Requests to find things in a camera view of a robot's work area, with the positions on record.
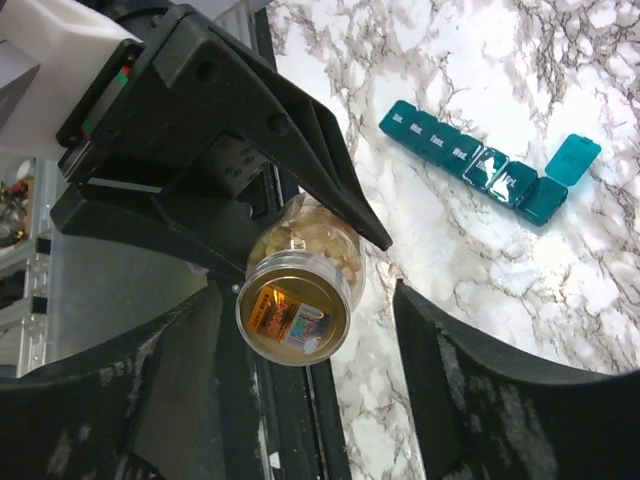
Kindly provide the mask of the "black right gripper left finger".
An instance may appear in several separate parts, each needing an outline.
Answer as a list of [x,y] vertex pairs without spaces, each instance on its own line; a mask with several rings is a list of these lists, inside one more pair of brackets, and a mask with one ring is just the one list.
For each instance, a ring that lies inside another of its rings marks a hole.
[[1,383],[5,479],[260,479],[228,286]]

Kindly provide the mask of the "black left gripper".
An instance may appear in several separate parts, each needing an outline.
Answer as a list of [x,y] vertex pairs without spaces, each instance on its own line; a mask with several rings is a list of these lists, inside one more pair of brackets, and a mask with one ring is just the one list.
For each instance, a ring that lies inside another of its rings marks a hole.
[[97,11],[131,38],[59,130],[68,185],[50,216],[61,233],[240,279],[255,243],[246,205],[267,207],[270,161],[361,236],[391,246],[336,117],[269,59],[193,6]]

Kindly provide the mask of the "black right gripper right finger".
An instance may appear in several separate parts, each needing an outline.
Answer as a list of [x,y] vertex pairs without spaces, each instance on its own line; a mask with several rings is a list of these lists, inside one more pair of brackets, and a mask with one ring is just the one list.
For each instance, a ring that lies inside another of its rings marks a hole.
[[534,356],[403,282],[394,320],[430,479],[635,479],[639,375]]

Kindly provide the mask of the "clear jar of yellow pills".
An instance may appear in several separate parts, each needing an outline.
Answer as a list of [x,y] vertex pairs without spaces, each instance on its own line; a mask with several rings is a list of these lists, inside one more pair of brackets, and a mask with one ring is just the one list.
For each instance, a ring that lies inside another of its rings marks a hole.
[[317,364],[344,343],[365,283],[359,234],[307,193],[254,244],[235,316],[247,344],[285,366]]

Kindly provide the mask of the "teal weekly pill organizer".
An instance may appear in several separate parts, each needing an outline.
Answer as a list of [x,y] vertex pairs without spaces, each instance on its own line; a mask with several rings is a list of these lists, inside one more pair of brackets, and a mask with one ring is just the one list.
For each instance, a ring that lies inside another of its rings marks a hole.
[[547,163],[544,174],[511,159],[435,116],[398,100],[379,123],[380,130],[422,160],[514,211],[536,227],[562,207],[569,189],[601,153],[601,146],[569,135]]

